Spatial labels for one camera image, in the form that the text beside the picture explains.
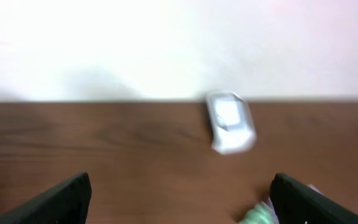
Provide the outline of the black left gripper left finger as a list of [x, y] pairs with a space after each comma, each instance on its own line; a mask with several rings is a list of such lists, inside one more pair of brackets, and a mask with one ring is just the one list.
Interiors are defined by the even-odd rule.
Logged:
[[85, 224], [92, 188], [82, 172], [0, 215], [0, 224]]

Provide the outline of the mint green wipes pack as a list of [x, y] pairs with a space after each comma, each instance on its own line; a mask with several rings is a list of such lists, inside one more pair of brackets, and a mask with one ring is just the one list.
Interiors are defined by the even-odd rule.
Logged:
[[265, 202], [256, 204], [238, 224], [279, 224], [273, 207]]

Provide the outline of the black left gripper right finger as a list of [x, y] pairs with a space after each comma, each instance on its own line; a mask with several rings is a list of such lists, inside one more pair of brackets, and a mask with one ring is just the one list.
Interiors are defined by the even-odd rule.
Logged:
[[358, 214], [284, 173], [270, 184], [270, 199], [280, 223], [358, 224]]

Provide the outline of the white barcode scanner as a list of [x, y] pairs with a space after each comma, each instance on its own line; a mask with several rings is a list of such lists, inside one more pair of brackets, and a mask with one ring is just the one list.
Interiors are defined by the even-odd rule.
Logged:
[[213, 132], [212, 149], [226, 155], [250, 150], [256, 140], [249, 105], [232, 91], [206, 95], [206, 106]]

